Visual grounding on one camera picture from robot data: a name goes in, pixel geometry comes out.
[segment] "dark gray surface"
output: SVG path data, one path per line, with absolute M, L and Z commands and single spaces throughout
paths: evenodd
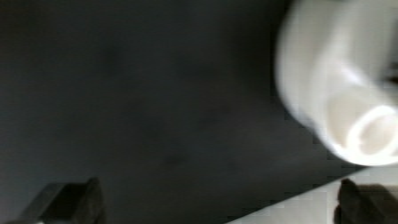
M 348 174 L 274 87 L 281 0 L 0 1 L 0 223 L 98 176 L 110 223 L 224 223 Z

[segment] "blurry white plastic object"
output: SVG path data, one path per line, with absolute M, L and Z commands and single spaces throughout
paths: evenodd
M 398 0 L 302 0 L 279 40 L 288 110 L 336 155 L 368 166 L 398 163 L 398 86 L 384 82 L 396 7 Z

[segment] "white object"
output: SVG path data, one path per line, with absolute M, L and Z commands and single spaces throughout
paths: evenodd
M 352 163 L 398 162 L 396 0 L 302 0 L 279 42 L 279 92 L 290 112 Z
M 366 169 L 348 178 L 357 184 L 382 184 L 398 197 L 398 192 L 391 190 L 391 187 L 398 186 L 398 166 Z M 340 186 L 338 180 L 229 224 L 334 224 Z

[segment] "circular opening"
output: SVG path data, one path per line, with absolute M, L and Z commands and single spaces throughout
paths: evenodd
M 398 116 L 379 107 L 359 118 L 347 136 L 348 148 L 364 155 L 393 154 L 398 150 Z

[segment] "black surface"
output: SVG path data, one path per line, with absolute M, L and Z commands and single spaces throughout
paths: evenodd
M 288 5 L 0 1 L 0 222 L 98 176 L 110 223 L 224 223 L 357 170 L 277 99 Z

